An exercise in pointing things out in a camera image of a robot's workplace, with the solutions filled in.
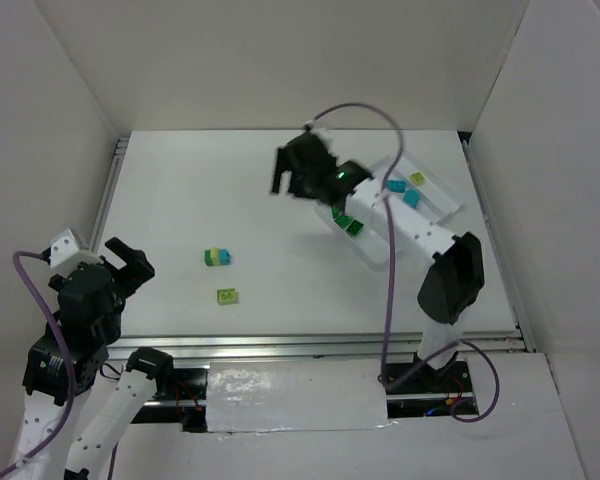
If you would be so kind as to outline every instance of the white work surface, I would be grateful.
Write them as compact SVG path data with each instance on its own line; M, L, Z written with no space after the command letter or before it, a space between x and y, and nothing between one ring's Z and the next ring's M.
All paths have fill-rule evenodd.
M125 336L376 334L387 273L372 272L314 212L315 202L269 189L276 148L299 131L133 132L104 240L143 249L156 277L127 303ZM395 154L392 131L334 131L333 152L371 166ZM406 131L410 153L451 187L464 207L446 226L481 239L486 285L467 332L507 334L515 322L457 134ZM227 248L232 265L207 267L204 250ZM423 275L400 261L393 331L422 331ZM239 304L219 306L216 290Z
M131 425L120 441L113 478L583 480L544 355L494 354L492 359L502 380L500 403L477 424L449 417L405 418L386 428L266 434L191 434L180 432L177 424ZM315 363L303 364L311 372ZM491 373L476 356L469 367L484 411L493 395ZM298 388L293 378L278 380L254 388L278 390L280 408L286 395L290 418L311 416L310 405L298 409L293 403ZM370 379L369 387L376 386ZM114 387L114 382L98 379L82 426Z

